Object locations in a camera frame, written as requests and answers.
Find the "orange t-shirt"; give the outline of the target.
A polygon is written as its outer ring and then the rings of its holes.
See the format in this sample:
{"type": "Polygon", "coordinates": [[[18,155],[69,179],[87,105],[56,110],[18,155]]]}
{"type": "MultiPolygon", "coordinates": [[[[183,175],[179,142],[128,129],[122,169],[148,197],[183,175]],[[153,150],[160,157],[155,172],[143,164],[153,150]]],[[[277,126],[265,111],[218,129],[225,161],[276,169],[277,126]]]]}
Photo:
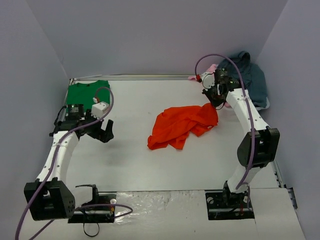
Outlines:
{"type": "Polygon", "coordinates": [[[190,133],[200,137],[218,122],[217,110],[210,103],[167,108],[156,117],[147,147],[157,150],[170,145],[182,150],[190,133]]]}

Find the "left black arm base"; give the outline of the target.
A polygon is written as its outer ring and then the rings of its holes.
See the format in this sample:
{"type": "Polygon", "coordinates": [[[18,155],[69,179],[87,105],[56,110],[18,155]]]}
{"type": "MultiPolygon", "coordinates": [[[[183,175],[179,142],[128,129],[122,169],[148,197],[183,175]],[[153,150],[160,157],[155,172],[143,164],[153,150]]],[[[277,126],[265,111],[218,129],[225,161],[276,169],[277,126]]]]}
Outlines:
{"type": "MultiPolygon", "coordinates": [[[[110,204],[115,203],[117,200],[116,192],[101,191],[98,193],[98,197],[95,200],[85,203],[85,205],[91,204],[110,204]]],[[[86,208],[80,211],[75,211],[72,218],[70,218],[68,224],[107,224],[114,223],[115,221],[115,207],[110,206],[95,206],[86,208]]]]}

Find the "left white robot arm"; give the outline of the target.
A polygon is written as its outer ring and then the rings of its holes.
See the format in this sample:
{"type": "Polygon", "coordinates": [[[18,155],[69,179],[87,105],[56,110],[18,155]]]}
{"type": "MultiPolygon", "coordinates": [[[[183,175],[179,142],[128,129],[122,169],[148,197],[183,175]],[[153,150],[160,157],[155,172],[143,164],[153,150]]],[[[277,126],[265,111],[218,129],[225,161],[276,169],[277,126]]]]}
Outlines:
{"type": "Polygon", "coordinates": [[[108,120],[106,128],[102,128],[111,108],[103,101],[88,109],[83,104],[65,106],[64,119],[56,121],[53,132],[49,134],[53,143],[40,174],[24,187],[27,208],[33,220],[70,219],[82,204],[89,209],[100,205],[100,195],[92,190],[82,190],[82,200],[76,201],[75,194],[66,186],[66,177],[73,151],[82,136],[88,135],[102,143],[113,139],[113,121],[108,120]]]}

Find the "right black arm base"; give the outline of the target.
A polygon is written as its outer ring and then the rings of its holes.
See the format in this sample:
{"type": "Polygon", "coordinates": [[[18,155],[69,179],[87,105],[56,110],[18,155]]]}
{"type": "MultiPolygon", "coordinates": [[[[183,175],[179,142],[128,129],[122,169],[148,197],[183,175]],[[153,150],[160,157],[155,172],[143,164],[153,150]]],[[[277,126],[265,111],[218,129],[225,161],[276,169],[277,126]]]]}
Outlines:
{"type": "Polygon", "coordinates": [[[209,221],[254,219],[255,214],[248,192],[236,194],[227,203],[222,190],[205,191],[207,217],[209,221]]]}

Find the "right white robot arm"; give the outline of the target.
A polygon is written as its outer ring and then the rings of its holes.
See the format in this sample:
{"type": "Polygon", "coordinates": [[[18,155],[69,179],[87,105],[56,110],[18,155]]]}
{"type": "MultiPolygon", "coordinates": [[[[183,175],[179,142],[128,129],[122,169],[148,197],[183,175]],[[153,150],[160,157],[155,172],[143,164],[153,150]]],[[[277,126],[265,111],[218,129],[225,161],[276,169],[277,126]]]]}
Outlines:
{"type": "Polygon", "coordinates": [[[228,75],[225,68],[207,71],[199,76],[204,87],[202,93],[214,108],[229,104],[244,132],[237,148],[238,166],[225,182],[222,202],[229,207],[240,200],[255,175],[275,160],[280,132],[270,127],[250,99],[248,90],[239,80],[228,75]]]}

